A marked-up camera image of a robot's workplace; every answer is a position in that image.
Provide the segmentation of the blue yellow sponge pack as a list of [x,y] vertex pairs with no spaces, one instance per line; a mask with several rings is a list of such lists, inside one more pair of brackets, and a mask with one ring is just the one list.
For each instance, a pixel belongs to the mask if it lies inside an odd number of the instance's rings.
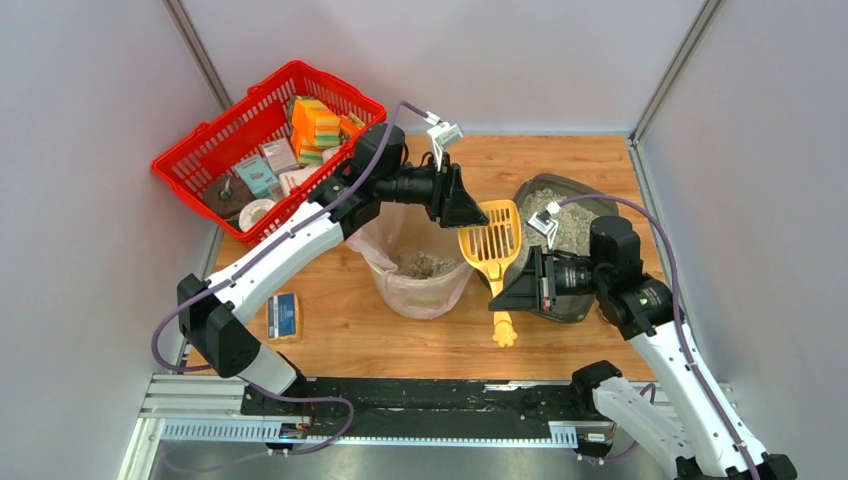
[[294,342],[302,337],[299,301],[294,293],[272,296],[266,304],[269,340]]

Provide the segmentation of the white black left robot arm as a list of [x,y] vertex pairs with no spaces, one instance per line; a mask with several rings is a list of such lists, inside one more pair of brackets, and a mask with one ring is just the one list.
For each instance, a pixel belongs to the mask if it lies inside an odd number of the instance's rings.
[[309,194],[289,220],[215,276],[190,274],[177,286],[179,330],[221,378],[238,377],[282,394],[298,376],[282,355],[246,327],[259,308],[302,268],[375,219],[385,202],[417,204],[442,228],[485,226],[488,217],[465,190],[448,146],[459,126],[438,121],[432,148],[407,164],[405,134],[378,124],[362,133],[351,156]]

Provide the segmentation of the orange sponge stack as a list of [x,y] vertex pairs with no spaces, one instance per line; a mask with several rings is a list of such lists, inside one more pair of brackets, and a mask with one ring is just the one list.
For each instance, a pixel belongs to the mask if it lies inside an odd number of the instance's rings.
[[296,96],[290,104],[290,144],[302,166],[323,162],[325,150],[339,147],[340,117],[314,97]]

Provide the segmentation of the white tape roll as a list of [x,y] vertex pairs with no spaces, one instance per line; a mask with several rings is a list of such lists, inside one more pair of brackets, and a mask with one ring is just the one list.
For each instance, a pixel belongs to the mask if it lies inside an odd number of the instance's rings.
[[276,202],[270,198],[261,198],[245,205],[238,216],[238,227],[242,232],[253,228],[271,209]]

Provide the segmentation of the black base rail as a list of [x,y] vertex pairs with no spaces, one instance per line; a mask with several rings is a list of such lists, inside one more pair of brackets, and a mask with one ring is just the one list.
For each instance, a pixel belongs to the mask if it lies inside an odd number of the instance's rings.
[[579,442],[608,443],[615,431],[568,382],[319,377],[286,394],[282,402],[248,387],[240,411],[303,421],[311,438],[343,426],[348,410],[339,398],[353,405],[347,439],[550,440],[556,428],[573,427]]

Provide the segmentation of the yellow litter scoop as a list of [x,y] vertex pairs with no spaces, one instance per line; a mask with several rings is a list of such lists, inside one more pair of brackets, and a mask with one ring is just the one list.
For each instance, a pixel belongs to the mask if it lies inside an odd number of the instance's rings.
[[495,298],[503,291],[506,271],[521,250],[520,215],[510,199],[482,202],[479,207],[488,222],[460,228],[458,241],[465,261],[487,279]]

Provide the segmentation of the white bin with bag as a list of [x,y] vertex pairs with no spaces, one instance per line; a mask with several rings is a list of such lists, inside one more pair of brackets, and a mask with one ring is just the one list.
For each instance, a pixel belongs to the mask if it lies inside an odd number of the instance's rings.
[[418,205],[383,203],[346,245],[360,254],[384,302],[412,319],[434,319],[456,305],[473,269],[457,231],[431,221]]

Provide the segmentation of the grey litter box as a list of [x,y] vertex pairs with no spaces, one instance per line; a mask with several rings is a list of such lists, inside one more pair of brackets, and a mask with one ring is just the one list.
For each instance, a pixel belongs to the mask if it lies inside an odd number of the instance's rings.
[[[546,236],[528,224],[533,214],[541,212],[551,202],[596,192],[596,189],[588,185],[551,173],[538,174],[524,182],[513,196],[522,224],[522,249],[507,270],[505,281],[511,282],[520,272],[526,263],[530,247],[538,245],[545,253],[552,251]],[[587,255],[591,222],[599,216],[618,214],[617,204],[605,199],[582,200],[566,205],[553,216],[558,223],[553,249]],[[552,310],[536,315],[558,323],[579,323],[586,318],[593,303],[594,297],[591,295],[559,297]]]

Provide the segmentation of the teal small box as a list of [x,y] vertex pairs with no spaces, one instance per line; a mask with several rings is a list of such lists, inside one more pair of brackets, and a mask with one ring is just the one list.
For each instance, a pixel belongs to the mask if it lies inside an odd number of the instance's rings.
[[245,182],[256,198],[270,198],[278,179],[261,155],[253,155],[234,166],[234,171]]

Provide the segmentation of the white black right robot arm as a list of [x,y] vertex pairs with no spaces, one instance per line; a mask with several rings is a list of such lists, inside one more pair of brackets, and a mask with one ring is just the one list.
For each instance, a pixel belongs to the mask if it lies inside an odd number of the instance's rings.
[[688,324],[662,281],[644,273],[640,237],[619,216],[594,219],[590,253],[530,250],[520,274],[490,302],[493,311],[550,309],[567,295],[596,297],[656,375],[676,417],[644,398],[608,361],[572,375],[584,411],[622,427],[674,479],[795,479],[785,454],[770,453],[744,425],[691,343]]

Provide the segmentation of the red shopping basket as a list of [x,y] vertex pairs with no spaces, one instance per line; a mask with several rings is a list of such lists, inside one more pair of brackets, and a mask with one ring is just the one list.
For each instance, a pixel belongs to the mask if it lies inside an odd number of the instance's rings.
[[152,172],[170,187],[177,198],[198,215],[215,222],[248,247],[258,245],[287,221],[309,193],[336,166],[353,154],[357,136],[344,145],[308,180],[283,198],[252,229],[241,232],[204,202],[209,184],[232,174],[240,161],[258,154],[270,140],[292,132],[286,105],[296,95],[313,96],[336,114],[354,113],[368,127],[387,119],[386,108],[346,81],[305,62],[294,60],[247,90],[246,96],[210,123],[198,124],[192,133],[170,147],[151,164]]

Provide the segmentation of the brown round disc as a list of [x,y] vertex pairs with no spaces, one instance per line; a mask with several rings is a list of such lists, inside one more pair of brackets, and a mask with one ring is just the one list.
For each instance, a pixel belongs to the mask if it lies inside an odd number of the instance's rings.
[[222,175],[212,181],[202,194],[204,205],[224,220],[237,217],[255,199],[247,183],[232,175]]

